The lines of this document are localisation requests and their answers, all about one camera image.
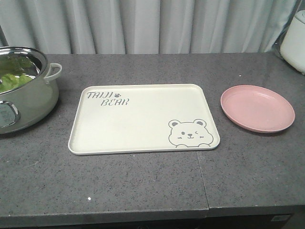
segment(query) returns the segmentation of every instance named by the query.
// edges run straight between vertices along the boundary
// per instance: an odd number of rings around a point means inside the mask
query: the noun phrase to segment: white appliance
[[[291,66],[305,74],[305,10],[299,11],[291,21],[280,53]]]

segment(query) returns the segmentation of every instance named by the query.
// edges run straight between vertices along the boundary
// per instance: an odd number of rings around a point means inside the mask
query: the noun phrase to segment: plate
[[[254,132],[275,133],[288,128],[295,120],[290,103],[269,89],[239,85],[221,96],[224,113],[235,124]]]
[[[68,147],[77,155],[209,150],[220,141],[195,84],[86,88]]]

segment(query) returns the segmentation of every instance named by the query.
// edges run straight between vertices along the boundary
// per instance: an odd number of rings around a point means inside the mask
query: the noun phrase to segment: gray countertop
[[[0,227],[286,214],[305,208],[305,76],[273,53],[48,55],[60,98],[42,121],[0,135]],[[202,87],[221,142],[210,151],[76,156],[67,147],[81,91],[94,85]],[[293,125],[258,134],[220,107],[239,84],[271,89]]]

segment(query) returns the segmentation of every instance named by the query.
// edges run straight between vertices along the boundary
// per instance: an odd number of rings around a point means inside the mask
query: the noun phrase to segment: rectangular tray
[[[199,86],[117,85],[83,90],[68,147],[92,155],[207,150],[219,141]]]

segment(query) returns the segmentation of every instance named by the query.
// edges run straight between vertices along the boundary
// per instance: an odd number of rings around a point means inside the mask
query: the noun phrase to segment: bear face
[[[178,120],[171,120],[169,126],[172,129],[169,141],[177,147],[199,147],[213,142],[213,136],[208,132],[206,122],[196,119],[192,123],[181,123]]]

